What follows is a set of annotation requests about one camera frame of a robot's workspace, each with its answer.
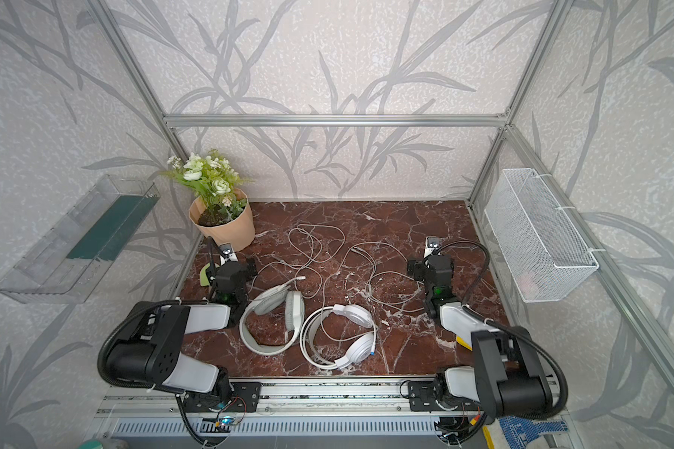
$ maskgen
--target leaf pattern wallpaper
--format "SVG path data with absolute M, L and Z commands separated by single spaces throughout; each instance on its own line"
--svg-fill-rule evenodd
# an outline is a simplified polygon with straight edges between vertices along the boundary
M 674 342 L 674 1 L 575 4 L 517 127 Z M 587 447 L 674 448 L 674 395 L 594 276 L 550 304 L 514 291 L 483 211 L 516 167 L 507 146 L 476 203 L 507 309 L 566 368 Z
M 551 0 L 109 1 L 168 113 L 503 113 Z M 85 16 L 81 24 L 90 23 Z M 258 199 L 465 198 L 496 130 L 191 128 Z
M 0 294 L 0 449 L 80 444 L 107 388 L 102 340 L 166 297 L 196 238 L 190 194 L 157 176 L 169 146 L 84 10 L 0 1 L 0 276 L 107 172 L 154 179 L 161 199 L 86 303 Z

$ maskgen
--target red marble tabletop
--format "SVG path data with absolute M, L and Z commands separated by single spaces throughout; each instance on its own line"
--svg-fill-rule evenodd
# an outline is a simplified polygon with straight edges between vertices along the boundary
M 252 245 L 238 253 L 238 257 L 241 261 L 246 257 L 256 258 L 258 269 L 278 259 L 291 264 L 305 263 L 306 257 L 288 242 L 288 231 L 297 224 L 329 224 L 342 229 L 346 243 L 338 254 L 329 262 L 311 265 L 324 279 L 338 271 L 348 248 L 362 241 L 385 241 L 397 247 L 409 259 L 422 255 L 427 236 L 437 236 L 443 241 L 477 239 L 467 207 L 462 201 L 257 202 L 252 204 L 252 211 L 256 238 Z M 325 245 L 320 260 L 333 255 L 341 243 L 341 235 L 337 230 L 317 228 L 313 234 Z M 306 236 L 295 232 L 292 241 L 303 251 L 310 252 Z M 404 259 L 394 249 L 377 245 L 365 245 L 362 248 L 375 258 L 378 272 L 394 270 L 405 273 Z M 449 248 L 444 254 L 453 257 L 453 289 L 460 294 L 476 277 L 484 256 L 478 249 L 471 251 L 468 248 Z M 181 298 L 187 300 L 206 296 L 207 288 L 200 287 L 199 281 L 199 271 L 206 263 L 207 248 L 203 245 L 189 271 L 180 293 Z M 304 274 L 307 279 L 298 281 L 297 286 L 305 296 L 309 296 L 316 291 L 319 278 L 309 270 L 303 270 L 300 274 Z M 224 366 L 232 377 L 434 374 L 442 367 L 471 363 L 470 351 L 456 344 L 453 333 L 435 326 L 424 310 L 410 312 L 422 308 L 423 292 L 400 306 L 404 312 L 368 301 L 364 297 L 364 288 L 370 274 L 371 265 L 367 260 L 358 254 L 350 254 L 341 273 L 330 278 L 324 286 L 327 305 L 362 305 L 371 311 L 377 323 L 375 355 L 370 355 L 360 364 L 325 372 L 305 360 L 298 344 L 279 355 L 258 355 L 242 344 L 238 328 L 185 336 L 182 352 L 201 361 Z M 294 276 L 294 271 L 286 266 L 270 266 L 257 278 L 250 297 L 254 298 L 262 290 Z M 414 281 L 394 274 L 375 278 L 372 284 L 373 295 L 383 302 L 399 301 L 400 298 L 411 296 L 418 288 Z M 307 315 L 321 307 L 322 301 L 322 292 L 306 300 Z M 507 324 L 491 272 L 486 273 L 469 302 L 478 312 Z M 247 326 L 260 344 L 280 345 L 287 342 L 285 308 L 282 306 L 266 315 L 250 314 Z M 332 337 L 337 338 L 364 332 L 364 328 L 336 315 L 328 316 L 324 327 Z M 324 358 L 334 360 L 345 354 L 352 341 L 337 343 L 319 330 L 315 347 Z

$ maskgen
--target potted plant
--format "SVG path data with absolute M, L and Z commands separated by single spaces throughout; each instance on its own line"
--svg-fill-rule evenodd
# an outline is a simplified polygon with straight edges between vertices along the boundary
M 197 198 L 188 215 L 205 237 L 232 244 L 234 251 L 252 243 L 252 209 L 244 192 L 235 188 L 243 180 L 225 157 L 213 149 L 205 157 L 192 153 L 184 164 L 172 156 L 167 164 L 167 176 L 194 190 Z

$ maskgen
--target white headphones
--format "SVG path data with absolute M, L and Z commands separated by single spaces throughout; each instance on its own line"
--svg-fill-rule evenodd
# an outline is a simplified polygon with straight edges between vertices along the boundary
M 297 276 L 290 279 L 282 285 L 272 287 L 269 290 L 261 292 L 260 295 L 247 305 L 247 309 L 240 318 L 240 338 L 242 343 L 247 348 L 259 355 L 277 355 L 287 350 L 292 346 L 302 330 L 302 324 L 305 322 L 305 303 L 302 301 L 302 293 L 297 291 L 288 291 L 289 283 L 296 280 L 304 280 L 304 276 Z M 284 346 L 266 346 L 257 343 L 252 334 L 247 330 L 245 319 L 250 312 L 255 312 L 257 315 L 264 315 L 280 304 L 285 303 L 285 326 L 288 331 L 294 330 L 292 338 L 289 339 L 288 344 Z
M 315 334 L 317 333 L 317 329 L 320 327 L 320 324 L 330 315 L 330 313 L 333 312 L 335 315 L 342 315 L 349 318 L 350 321 L 359 324 L 363 328 L 372 328 L 372 331 L 357 338 L 357 340 L 350 345 L 349 349 L 347 350 L 347 354 L 345 354 L 343 357 L 340 357 L 335 361 L 329 361 L 320 357 L 320 355 L 315 350 L 314 341 Z M 305 321 L 305 325 L 300 332 L 300 349 L 302 349 L 302 354 L 305 356 L 307 361 L 320 369 L 342 369 L 346 368 L 350 364 L 360 363 L 365 358 L 367 358 L 368 355 L 374 354 L 376 335 L 377 325 L 374 324 L 372 315 L 369 313 L 369 311 L 367 311 L 367 309 L 355 304 L 329 305 L 322 309 L 315 310 Z M 307 349 L 305 346 L 306 337 L 310 344 L 310 348 L 315 355 L 315 358 L 322 361 L 324 364 L 317 363 L 309 356 L 309 354 L 307 354 Z

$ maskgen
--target peach-colored pot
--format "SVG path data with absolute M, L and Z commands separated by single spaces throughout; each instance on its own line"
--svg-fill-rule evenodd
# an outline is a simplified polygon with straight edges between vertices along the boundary
M 235 189 L 235 196 L 241 200 L 247 198 L 242 190 Z M 212 237 L 218 245 L 232 244 L 235 252 L 242 251 L 254 240 L 254 222 L 252 221 L 252 209 L 249 202 L 239 217 L 229 223 L 220 226 L 200 226 L 198 220 L 206 209 L 205 203 L 197 197 L 189 207 L 189 219 L 205 237 Z

